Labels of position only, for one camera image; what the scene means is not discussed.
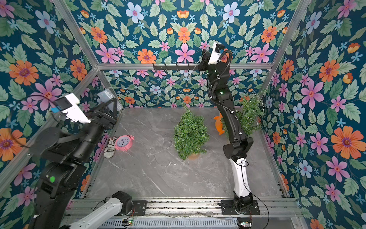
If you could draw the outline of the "green christmas tree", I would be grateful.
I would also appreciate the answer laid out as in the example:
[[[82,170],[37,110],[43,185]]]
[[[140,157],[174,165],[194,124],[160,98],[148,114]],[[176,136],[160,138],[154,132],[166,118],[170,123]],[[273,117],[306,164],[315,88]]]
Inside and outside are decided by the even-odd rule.
[[[225,100],[224,109],[226,130],[233,131],[233,137],[250,137],[260,127],[260,118],[264,116],[263,101],[257,94],[245,95],[239,99],[238,104],[232,99]]]
[[[179,123],[174,127],[174,148],[180,159],[187,160],[192,155],[207,153],[204,144],[209,141],[208,127],[204,117],[195,115],[188,107],[182,114]]]

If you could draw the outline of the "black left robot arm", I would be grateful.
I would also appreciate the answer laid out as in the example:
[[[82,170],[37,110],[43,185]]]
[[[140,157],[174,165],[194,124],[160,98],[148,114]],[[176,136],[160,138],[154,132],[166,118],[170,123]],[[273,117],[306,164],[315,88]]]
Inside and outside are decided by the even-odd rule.
[[[43,169],[35,192],[35,210],[30,229],[57,229],[69,201],[86,170],[84,164],[105,130],[112,129],[118,117],[118,100],[112,98],[86,114],[86,124],[76,134],[49,127],[38,135],[30,152],[50,163]]]

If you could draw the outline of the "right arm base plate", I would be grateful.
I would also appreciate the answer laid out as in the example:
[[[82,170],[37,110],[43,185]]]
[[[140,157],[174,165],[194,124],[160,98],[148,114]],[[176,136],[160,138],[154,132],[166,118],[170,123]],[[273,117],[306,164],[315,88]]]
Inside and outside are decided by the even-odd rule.
[[[222,215],[257,216],[261,214],[256,200],[254,200],[251,204],[241,205],[235,203],[235,201],[232,199],[223,199],[218,202],[217,205],[221,208]]]

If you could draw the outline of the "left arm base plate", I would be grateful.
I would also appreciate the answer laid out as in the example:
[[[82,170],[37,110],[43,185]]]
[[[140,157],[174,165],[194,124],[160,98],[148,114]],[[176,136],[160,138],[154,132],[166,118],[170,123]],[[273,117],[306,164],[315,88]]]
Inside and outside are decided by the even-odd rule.
[[[144,216],[147,210],[146,200],[132,200],[126,205],[127,216]]]

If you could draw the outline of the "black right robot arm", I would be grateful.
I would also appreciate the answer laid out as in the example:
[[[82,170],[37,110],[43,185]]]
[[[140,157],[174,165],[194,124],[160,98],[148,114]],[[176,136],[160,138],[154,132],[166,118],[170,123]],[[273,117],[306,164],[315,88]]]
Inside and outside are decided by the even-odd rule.
[[[247,213],[254,206],[253,194],[248,185],[246,167],[247,153],[253,145],[253,138],[242,129],[234,107],[234,99],[227,85],[230,78],[232,52],[202,51],[199,71],[206,72],[209,100],[222,115],[229,136],[229,144],[223,146],[225,157],[229,159],[234,175],[234,200],[232,208],[238,214]]]

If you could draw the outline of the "clear battery box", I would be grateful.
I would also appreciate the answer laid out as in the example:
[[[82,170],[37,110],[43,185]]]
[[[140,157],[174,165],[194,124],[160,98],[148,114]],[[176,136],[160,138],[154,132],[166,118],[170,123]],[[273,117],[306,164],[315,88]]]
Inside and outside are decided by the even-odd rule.
[[[112,98],[116,98],[116,96],[114,96],[112,88],[107,88],[104,91],[99,92],[97,95],[100,98],[100,102],[104,102],[104,103],[107,103]],[[113,103],[110,103],[107,107],[112,111]]]

